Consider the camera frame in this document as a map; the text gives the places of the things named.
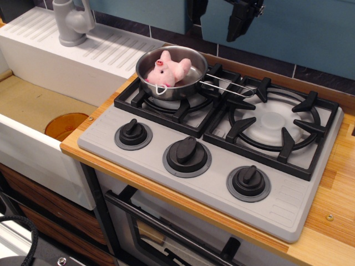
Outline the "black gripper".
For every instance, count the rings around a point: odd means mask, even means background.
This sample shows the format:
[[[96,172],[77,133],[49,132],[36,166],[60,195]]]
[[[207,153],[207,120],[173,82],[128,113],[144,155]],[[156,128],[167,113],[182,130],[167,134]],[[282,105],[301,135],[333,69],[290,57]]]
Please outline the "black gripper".
[[[233,42],[244,35],[255,17],[263,15],[263,0],[227,1],[233,6],[229,18],[227,42]],[[194,24],[201,24],[201,17],[206,13],[208,0],[187,0],[187,15]]]

